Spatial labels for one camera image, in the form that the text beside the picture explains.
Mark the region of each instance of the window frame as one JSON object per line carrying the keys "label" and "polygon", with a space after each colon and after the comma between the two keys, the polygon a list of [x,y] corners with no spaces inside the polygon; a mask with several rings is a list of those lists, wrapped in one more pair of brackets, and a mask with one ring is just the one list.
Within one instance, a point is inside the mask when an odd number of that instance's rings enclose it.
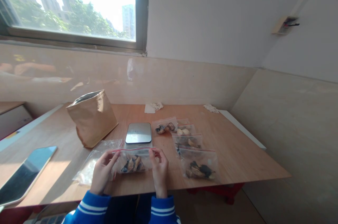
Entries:
{"label": "window frame", "polygon": [[57,33],[44,30],[11,27],[6,24],[4,14],[9,15],[10,18],[7,16],[7,20],[10,19],[12,22],[14,22],[15,19],[12,18],[12,15],[15,15],[16,12],[14,9],[11,9],[12,5],[10,4],[9,0],[0,0],[0,40],[14,40],[19,42],[29,42],[33,44],[53,45],[68,48],[85,48],[146,54],[148,3],[149,0],[135,0],[136,41],[133,42],[122,39],[92,37],[70,33]]}

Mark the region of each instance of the blue sleeve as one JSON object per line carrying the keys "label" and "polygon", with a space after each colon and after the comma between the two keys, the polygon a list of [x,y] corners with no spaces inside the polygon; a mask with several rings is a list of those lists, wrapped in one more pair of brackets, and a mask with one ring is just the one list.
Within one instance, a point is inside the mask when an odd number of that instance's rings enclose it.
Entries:
{"label": "blue sleeve", "polygon": [[87,191],[77,209],[67,214],[62,223],[103,223],[110,198],[110,196],[98,196]]}
{"label": "blue sleeve", "polygon": [[180,218],[175,213],[174,197],[158,199],[151,198],[151,216],[149,224],[157,223],[181,223]]}

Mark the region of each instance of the ceramic tile wall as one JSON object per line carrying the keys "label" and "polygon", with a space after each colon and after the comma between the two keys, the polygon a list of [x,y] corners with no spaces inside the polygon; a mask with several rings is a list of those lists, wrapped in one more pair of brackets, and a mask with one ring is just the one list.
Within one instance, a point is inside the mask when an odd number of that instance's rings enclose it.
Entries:
{"label": "ceramic tile wall", "polygon": [[338,84],[258,70],[231,114],[292,178],[244,189],[267,223],[337,223]]}
{"label": "ceramic tile wall", "polygon": [[35,116],[105,89],[111,103],[206,104],[230,109],[256,69],[0,44],[0,101]]}

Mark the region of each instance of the brown paper bag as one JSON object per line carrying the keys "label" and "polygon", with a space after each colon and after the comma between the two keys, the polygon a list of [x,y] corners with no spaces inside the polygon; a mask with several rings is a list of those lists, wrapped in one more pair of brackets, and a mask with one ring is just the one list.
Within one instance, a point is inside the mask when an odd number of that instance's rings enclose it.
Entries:
{"label": "brown paper bag", "polygon": [[94,147],[118,125],[105,90],[77,98],[67,111],[76,124],[79,139],[87,148]]}

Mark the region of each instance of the window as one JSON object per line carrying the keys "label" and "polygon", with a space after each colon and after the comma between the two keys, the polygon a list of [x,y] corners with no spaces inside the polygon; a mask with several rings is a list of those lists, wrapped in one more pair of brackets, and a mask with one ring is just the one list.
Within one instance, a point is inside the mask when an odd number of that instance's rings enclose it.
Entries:
{"label": "window", "polygon": [[0,0],[0,39],[145,52],[147,25],[148,0]]}

